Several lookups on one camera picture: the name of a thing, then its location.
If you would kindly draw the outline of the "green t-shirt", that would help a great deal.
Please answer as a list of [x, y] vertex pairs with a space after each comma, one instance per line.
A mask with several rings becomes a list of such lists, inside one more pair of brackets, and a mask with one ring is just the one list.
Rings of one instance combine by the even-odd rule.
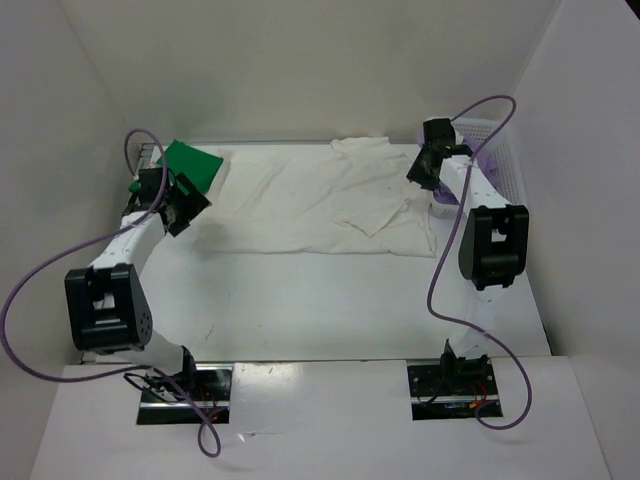
[[197, 191], [206, 196], [211, 188], [221, 188], [229, 171], [229, 162], [223, 157], [178, 140], [167, 147], [152, 144], [146, 150], [148, 164], [133, 164], [125, 157], [134, 174], [129, 192], [133, 200], [138, 199], [142, 204], [151, 205], [158, 198], [168, 199], [171, 193], [187, 195]]

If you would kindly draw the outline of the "white t-shirt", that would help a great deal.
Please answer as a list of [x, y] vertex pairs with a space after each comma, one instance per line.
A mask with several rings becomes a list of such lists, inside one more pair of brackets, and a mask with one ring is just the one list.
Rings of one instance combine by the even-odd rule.
[[436, 255], [431, 199], [385, 137], [223, 153], [225, 178], [197, 219], [206, 253]]

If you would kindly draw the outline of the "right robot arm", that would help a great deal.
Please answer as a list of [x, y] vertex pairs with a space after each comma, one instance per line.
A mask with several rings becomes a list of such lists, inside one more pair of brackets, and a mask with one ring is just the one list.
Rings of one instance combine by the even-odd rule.
[[420, 151], [407, 179], [422, 189], [449, 189], [458, 202], [451, 234], [463, 228], [457, 263], [462, 277], [475, 290], [475, 298], [462, 319], [449, 321], [467, 331], [445, 343], [438, 380], [427, 404], [444, 394], [473, 392], [487, 371], [485, 345], [494, 341], [494, 303], [526, 265], [529, 211], [509, 202], [487, 178], [473, 146], [459, 134], [450, 119], [431, 118], [422, 124]]

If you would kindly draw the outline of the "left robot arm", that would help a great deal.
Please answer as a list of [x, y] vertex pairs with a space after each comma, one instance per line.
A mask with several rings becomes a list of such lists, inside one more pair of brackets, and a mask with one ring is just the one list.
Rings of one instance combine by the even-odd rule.
[[120, 232], [88, 267], [69, 271], [64, 286], [78, 350], [158, 368], [166, 373], [165, 389], [185, 400], [200, 385], [195, 360], [187, 347], [155, 331], [140, 274], [160, 241], [181, 234], [211, 202], [185, 174], [169, 172], [152, 209], [162, 174], [160, 167], [139, 174], [140, 186], [123, 211]]

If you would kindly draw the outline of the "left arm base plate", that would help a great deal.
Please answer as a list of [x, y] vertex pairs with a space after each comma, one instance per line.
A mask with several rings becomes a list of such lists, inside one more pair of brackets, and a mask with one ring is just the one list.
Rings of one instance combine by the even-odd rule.
[[[234, 367], [232, 364], [196, 365], [193, 384], [181, 388], [214, 425], [228, 424]], [[189, 403], [166, 379], [157, 374], [127, 374], [140, 392], [137, 425], [188, 425], [201, 422]]]

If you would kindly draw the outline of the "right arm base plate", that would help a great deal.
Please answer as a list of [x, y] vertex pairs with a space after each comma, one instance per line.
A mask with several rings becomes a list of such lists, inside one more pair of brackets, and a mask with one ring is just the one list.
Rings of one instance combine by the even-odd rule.
[[467, 361], [459, 374], [444, 378], [439, 361], [412, 361], [406, 365], [413, 421], [500, 418], [503, 411], [491, 362]]

